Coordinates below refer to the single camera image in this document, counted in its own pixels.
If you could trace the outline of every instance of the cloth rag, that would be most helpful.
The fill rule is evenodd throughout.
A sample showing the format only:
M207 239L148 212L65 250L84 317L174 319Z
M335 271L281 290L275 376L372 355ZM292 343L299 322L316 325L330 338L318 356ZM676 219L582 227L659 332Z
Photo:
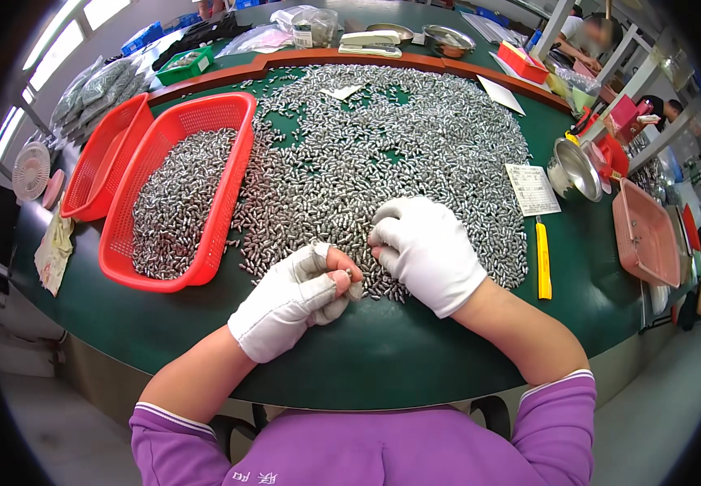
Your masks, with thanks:
M62 218L59 207L53 212L51 223L45 230L40 246L34 252L34 266L40 276L40 283L47 288L54 297L59 291L66 261L72 255L72 242L70 235L75 228L75 221L72 218Z

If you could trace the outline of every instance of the green table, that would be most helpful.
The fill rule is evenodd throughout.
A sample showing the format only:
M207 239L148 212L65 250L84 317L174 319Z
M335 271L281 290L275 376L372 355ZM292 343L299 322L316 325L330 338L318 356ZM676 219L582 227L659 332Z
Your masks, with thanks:
M263 22L273 9L289 3L242 10L240 23ZM458 13L435 7L406 2L311 3L336 8L341 16L351 12L362 23L389 21L417 27L428 21L472 34ZM252 54L233 58L225 59L224 66L249 62ZM469 61L495 67L481 48ZM232 90L225 86L187 99ZM519 122L534 156L532 163L544 166L554 140L574 121L540 103L518 99L528 115ZM153 112L181 101L164 103ZM276 123L281 130L293 129L281 123ZM76 160L77 150L68 149L59 164L71 173ZM620 267L611 202L611 196L595 204L560 200L563 212L542 217L550 243L553 299L537 300L536 271L514 290L569 327L589 356L640 328L639 281ZM156 373L223 326L252 289L249 275L238 268L240 255L235 251L226 254L218 274L205 286L163 295L115 284L98 266L104 220L97 220L75 228L75 251L54 298L40 287L33 257L49 218L39 204L24 204L11 266L15 286L73 335L146 373ZM534 219L527 218L525 227L531 242L529 266L536 269ZM377 410L459 401L523 383L515 366L490 343L451 319L438 320L414 298L405 305L366 298L351 304L331 325L312 328L293 351L256 367L232 396L288 407Z

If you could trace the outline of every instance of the hand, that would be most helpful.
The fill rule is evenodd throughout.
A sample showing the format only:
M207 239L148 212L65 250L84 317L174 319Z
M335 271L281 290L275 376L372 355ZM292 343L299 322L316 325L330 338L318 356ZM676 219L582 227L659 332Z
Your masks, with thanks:
M422 196L386 202L372 219L372 256L443 319L486 277L464 226L445 205Z
M580 58L580 62L585 64L587 68L594 72L599 73L602 71L602 63L595 58L590 58L589 56L584 55L582 58Z
M250 359L266 363L294 347L308 327L339 317L348 305L343 294L353 287L360 296L361 279L343 252L310 243L273 265L227 326Z

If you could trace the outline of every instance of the purple shirt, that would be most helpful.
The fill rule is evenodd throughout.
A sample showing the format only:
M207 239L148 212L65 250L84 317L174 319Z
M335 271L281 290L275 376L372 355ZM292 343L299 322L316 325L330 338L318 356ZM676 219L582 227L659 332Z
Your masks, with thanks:
M129 425L146 486L587 486L595 401L587 370L528 390L511 442L449 405L365 413L288 410L234 466L205 424L140 402Z

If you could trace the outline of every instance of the white desk fan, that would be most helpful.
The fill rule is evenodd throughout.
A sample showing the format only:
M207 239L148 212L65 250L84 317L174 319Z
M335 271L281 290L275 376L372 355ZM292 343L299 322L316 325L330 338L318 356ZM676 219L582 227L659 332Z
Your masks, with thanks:
M13 167L13 192L21 200L34 200L48 185L51 156L40 141L30 141L18 152Z

